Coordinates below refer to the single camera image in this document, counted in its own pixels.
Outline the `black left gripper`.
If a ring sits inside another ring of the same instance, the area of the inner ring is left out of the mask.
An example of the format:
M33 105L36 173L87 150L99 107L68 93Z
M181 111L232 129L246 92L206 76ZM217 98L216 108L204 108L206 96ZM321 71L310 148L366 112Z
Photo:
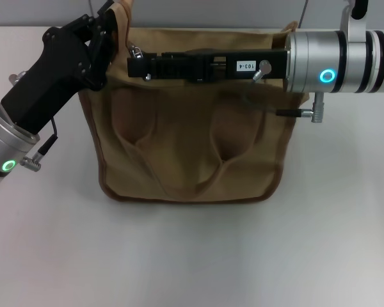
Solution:
M77 92L105 86L116 53L114 3L106 1L97 16L85 14L47 30L41 56L1 101L14 124L38 134ZM91 38L90 43L81 38Z

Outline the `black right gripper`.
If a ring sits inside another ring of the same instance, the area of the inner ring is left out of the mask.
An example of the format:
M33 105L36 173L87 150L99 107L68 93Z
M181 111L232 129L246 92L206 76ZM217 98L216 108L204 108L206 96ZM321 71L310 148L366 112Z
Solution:
M288 52L284 49L259 49L227 52L222 50L190 50L184 52L162 52L152 59L193 59L214 61L215 57L226 57L225 79L251 79L262 61L268 61L271 72L266 79L285 79L287 75Z

